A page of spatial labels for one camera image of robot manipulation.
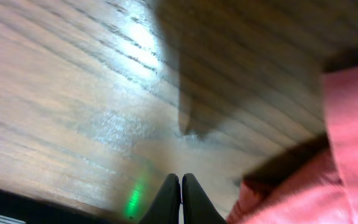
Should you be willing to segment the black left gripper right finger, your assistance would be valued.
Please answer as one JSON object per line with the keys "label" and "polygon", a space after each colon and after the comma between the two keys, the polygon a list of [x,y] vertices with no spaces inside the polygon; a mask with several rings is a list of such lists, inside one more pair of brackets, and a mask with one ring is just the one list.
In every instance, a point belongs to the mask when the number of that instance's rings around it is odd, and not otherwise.
{"label": "black left gripper right finger", "polygon": [[184,224],[226,224],[193,174],[183,176],[181,194]]}

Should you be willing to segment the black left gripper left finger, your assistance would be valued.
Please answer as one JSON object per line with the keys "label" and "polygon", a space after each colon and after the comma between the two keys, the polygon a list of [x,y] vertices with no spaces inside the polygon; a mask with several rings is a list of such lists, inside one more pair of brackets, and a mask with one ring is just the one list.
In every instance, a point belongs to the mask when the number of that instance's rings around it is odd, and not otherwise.
{"label": "black left gripper left finger", "polygon": [[138,224],[178,224],[181,188],[176,174],[168,174]]}

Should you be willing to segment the red orange t-shirt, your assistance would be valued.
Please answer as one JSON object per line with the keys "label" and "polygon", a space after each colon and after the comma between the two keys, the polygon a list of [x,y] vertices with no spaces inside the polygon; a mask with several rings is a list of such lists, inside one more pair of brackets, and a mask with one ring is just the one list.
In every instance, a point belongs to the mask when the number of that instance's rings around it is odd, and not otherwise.
{"label": "red orange t-shirt", "polygon": [[358,223],[358,67],[323,86],[329,149],[272,189],[244,180],[228,223]]}

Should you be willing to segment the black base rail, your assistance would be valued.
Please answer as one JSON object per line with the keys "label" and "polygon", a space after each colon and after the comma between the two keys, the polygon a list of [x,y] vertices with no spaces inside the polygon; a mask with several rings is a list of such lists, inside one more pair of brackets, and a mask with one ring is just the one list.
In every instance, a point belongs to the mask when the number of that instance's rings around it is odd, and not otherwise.
{"label": "black base rail", "polygon": [[107,224],[89,213],[0,190],[0,224]]}

